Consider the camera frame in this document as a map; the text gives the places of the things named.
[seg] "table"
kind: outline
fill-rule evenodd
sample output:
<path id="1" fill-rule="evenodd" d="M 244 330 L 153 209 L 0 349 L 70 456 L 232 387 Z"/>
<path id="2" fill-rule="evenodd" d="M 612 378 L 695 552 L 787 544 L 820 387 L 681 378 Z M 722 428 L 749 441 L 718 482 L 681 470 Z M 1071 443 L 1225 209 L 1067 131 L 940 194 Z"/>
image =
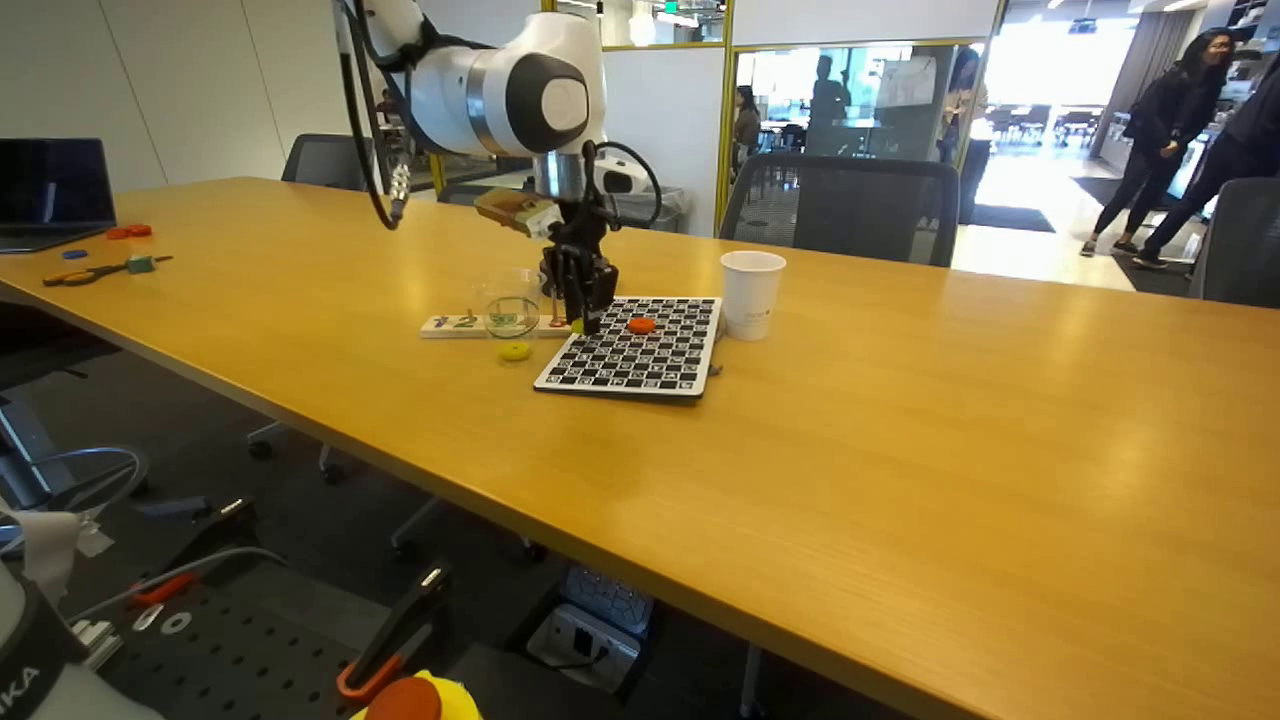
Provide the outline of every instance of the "table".
<path id="1" fill-rule="evenodd" d="M 271 179 L 136 193 L 153 277 L 0 280 L 247 408 L 910 714 L 1280 714 L 1280 311 L 787 253 L 695 402 L 425 341 L 538 243 Z M 124 249 L 87 241 L 90 259 Z M 616 233 L 630 296 L 735 243 Z"/>

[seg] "gray floor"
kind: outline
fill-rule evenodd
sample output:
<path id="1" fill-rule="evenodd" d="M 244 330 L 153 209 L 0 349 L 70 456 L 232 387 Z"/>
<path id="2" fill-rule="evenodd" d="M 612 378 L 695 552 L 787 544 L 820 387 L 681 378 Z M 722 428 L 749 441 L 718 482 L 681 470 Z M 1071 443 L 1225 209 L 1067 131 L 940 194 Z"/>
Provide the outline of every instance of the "gray floor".
<path id="1" fill-rule="evenodd" d="M 452 632 L 468 645 L 516 646 L 525 632 L 547 610 L 567 559 L 529 559 L 519 544 L 464 512 L 436 512 L 418 537 L 418 552 L 396 556 L 389 526 L 412 514 L 425 495 L 357 466 L 339 482 L 316 480 L 316 443 L 280 437 L 271 460 L 247 460 L 244 432 L 259 416 L 156 366 L 136 355 L 102 355 L 83 362 L 83 376 L 45 376 L 22 387 L 58 449 L 77 443 L 130 443 L 149 466 L 149 495 L 204 490 L 210 505 L 247 495 L 257 509 L 257 537 L 283 556 L 286 567 L 390 604 L 426 559 L 452 565 Z M 138 521 L 136 512 L 109 512 L 102 526 L 116 549 L 83 559 L 66 604 L 87 604 L 156 567 L 173 549 L 156 532 L 187 532 L 183 521 Z M 745 645 L 674 610 L 656 606 L 642 660 L 620 690 L 637 720 L 732 720 L 745 672 Z M 780 720 L 882 720 L 893 711 L 832 686 L 801 669 L 766 660 L 764 709 Z"/>

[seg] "laptop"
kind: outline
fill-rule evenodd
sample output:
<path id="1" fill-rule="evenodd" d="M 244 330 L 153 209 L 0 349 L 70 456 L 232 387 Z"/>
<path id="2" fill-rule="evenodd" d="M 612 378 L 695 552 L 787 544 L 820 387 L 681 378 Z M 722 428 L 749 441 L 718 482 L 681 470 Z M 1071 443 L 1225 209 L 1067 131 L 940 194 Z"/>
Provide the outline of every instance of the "laptop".
<path id="1" fill-rule="evenodd" d="M 0 137 L 0 255 L 45 253 L 112 223 L 102 139 Z"/>

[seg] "office furniture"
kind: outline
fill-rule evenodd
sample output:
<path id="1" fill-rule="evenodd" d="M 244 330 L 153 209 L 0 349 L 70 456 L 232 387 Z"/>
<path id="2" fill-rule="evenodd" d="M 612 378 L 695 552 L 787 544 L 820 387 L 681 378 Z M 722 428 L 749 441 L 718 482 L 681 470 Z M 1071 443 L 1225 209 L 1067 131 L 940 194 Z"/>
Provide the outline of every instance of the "office furniture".
<path id="1" fill-rule="evenodd" d="M 953 263 L 957 170 L 918 158 L 751 155 L 718 235 Z"/>
<path id="2" fill-rule="evenodd" d="M 1191 292 L 1229 303 L 1280 307 L 1280 179 L 1240 176 L 1225 185 L 1200 249 Z"/>
<path id="3" fill-rule="evenodd" d="M 318 186 L 349 186 L 349 193 L 364 193 L 364 176 L 361 176 L 361 150 L 352 137 L 326 137 L 326 131 L 300 131 L 286 147 L 283 170 L 280 179 L 286 185 L 318 185 Z M 280 425 L 259 425 L 251 428 L 247 450 L 251 456 L 271 456 L 271 437 L 283 432 Z M 330 460 L 330 449 L 318 443 L 316 456 L 316 470 L 325 480 L 339 480 L 343 463 Z"/>
<path id="4" fill-rule="evenodd" d="M 477 213 L 389 235 L 267 179 L 127 209 L 159 272 L 0 284 L 909 714 L 1280 709 L 1275 311 L 775 249 L 766 341 L 722 341 L 695 402 L 630 402 L 531 390 L 552 341 L 418 337 L 538 259 Z M 602 241 L 630 296 L 718 292 L 722 249 Z"/>
<path id="5" fill-rule="evenodd" d="M 77 366 L 112 343 L 22 303 L 0 298 L 0 498 L 10 509 L 62 509 L 83 490 L 19 383 Z"/>

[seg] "game board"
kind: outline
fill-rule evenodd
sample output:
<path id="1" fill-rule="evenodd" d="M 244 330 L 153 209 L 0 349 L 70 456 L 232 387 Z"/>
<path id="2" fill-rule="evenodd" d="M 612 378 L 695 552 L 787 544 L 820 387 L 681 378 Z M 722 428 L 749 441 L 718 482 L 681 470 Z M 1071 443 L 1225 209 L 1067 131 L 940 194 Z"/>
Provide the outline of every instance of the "game board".
<path id="1" fill-rule="evenodd" d="M 620 296 L 596 337 L 567 337 L 531 387 L 598 394 L 702 394 L 718 296 Z"/>

